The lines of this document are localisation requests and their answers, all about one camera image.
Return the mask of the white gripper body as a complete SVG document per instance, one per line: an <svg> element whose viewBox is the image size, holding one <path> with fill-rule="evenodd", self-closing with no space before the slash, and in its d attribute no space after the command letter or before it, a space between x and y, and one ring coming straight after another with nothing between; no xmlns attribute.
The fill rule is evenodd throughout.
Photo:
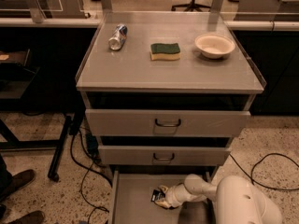
<svg viewBox="0 0 299 224"><path fill-rule="evenodd" d="M177 208L186 202L192 202L198 195L190 194L183 184L170 187L164 195L166 206L168 208Z"/></svg>

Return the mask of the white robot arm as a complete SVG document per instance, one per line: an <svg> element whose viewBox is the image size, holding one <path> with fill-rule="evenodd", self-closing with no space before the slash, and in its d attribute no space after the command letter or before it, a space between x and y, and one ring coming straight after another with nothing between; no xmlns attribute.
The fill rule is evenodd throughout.
<svg viewBox="0 0 299 224"><path fill-rule="evenodd" d="M282 224L278 206L248 180L229 175L215 186L199 175L187 175L172 187L160 185L152 201L164 209L208 198L216 203L217 224Z"/></svg>

